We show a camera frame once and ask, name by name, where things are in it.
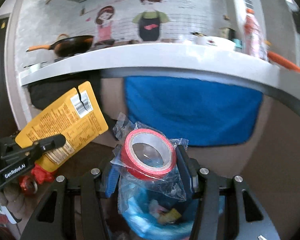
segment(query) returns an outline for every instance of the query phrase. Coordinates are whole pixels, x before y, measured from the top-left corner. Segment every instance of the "metal screw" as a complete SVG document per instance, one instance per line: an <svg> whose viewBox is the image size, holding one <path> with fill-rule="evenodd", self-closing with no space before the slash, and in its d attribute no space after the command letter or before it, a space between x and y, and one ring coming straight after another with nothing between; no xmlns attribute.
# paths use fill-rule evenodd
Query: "metal screw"
<svg viewBox="0 0 300 240"><path fill-rule="evenodd" d="M209 170L207 168L201 168L200 173L204 174L204 175L207 175L209 173Z"/></svg>
<svg viewBox="0 0 300 240"><path fill-rule="evenodd" d="M99 174L100 170L99 170L98 168L94 168L94 169L92 169L90 172L91 172L91 174L93 174L93 175L97 175L97 174Z"/></svg>
<svg viewBox="0 0 300 240"><path fill-rule="evenodd" d="M237 182L243 182L243 178L241 176L239 176L239 175L235 176L234 179Z"/></svg>
<svg viewBox="0 0 300 240"><path fill-rule="evenodd" d="M60 175L57 177L57 182L63 182L65 180L65 176Z"/></svg>

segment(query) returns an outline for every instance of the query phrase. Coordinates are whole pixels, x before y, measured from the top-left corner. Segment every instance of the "orange pan handle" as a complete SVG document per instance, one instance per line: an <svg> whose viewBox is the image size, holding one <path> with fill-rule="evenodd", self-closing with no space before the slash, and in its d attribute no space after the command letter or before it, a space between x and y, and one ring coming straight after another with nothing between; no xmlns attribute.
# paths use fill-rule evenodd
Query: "orange pan handle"
<svg viewBox="0 0 300 240"><path fill-rule="evenodd" d="M50 45L32 46L32 47L29 47L28 49L26 49L26 52L34 51L34 50L37 50L37 49L50 49Z"/></svg>
<svg viewBox="0 0 300 240"><path fill-rule="evenodd" d="M294 70L300 73L300 67L298 67L296 64L292 63L291 61L287 60L286 58L280 56L277 53L268 51L268 58L287 69Z"/></svg>
<svg viewBox="0 0 300 240"><path fill-rule="evenodd" d="M62 34L60 34L60 35L57 37L57 41L60 40L60 38L61 38L62 36L65 36L65 37L67 37L67 38L70 38L70 36L69 36L68 34L62 33Z"/></svg>

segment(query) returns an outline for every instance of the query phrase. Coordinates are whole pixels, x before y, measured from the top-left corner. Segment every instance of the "cartoon man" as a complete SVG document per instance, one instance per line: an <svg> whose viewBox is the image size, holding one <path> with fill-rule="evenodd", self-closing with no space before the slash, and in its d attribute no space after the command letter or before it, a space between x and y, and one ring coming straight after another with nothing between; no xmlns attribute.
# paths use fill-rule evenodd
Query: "cartoon man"
<svg viewBox="0 0 300 240"><path fill-rule="evenodd" d="M138 24L138 34L143 41L156 41L160 36L160 24L169 22L168 16L154 9L154 3L162 0L140 0L145 5L145 11L139 13L133 20Z"/></svg>

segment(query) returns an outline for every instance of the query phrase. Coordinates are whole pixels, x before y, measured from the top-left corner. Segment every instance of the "frying pan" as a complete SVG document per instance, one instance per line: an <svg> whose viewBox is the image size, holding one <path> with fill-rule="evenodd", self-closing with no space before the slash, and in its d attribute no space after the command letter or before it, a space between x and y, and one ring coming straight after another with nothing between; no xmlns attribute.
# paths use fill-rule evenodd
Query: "frying pan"
<svg viewBox="0 0 300 240"><path fill-rule="evenodd" d="M93 36L91 35L82 35L69 37L67 34L60 34L61 36L66 36L67 38L56 41L52 45L38 45L32 46L26 49L26 52L34 51L37 49L48 49L54 50L54 53L59 57L68 57L73 56L77 53L84 53L90 49L92 45Z"/></svg>

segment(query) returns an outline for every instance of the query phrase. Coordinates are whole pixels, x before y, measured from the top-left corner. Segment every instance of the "tape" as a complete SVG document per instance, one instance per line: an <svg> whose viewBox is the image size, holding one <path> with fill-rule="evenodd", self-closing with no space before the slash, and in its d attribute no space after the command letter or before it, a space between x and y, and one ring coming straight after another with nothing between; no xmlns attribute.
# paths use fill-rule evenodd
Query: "tape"
<svg viewBox="0 0 300 240"><path fill-rule="evenodd" d="M155 148L162 157L163 166L155 168L139 160L132 148L135 143L144 143ZM172 144L163 135L150 129L137 129L128 134L121 150L121 160L136 178L153 180L161 179L169 173L176 165L177 157Z"/></svg>

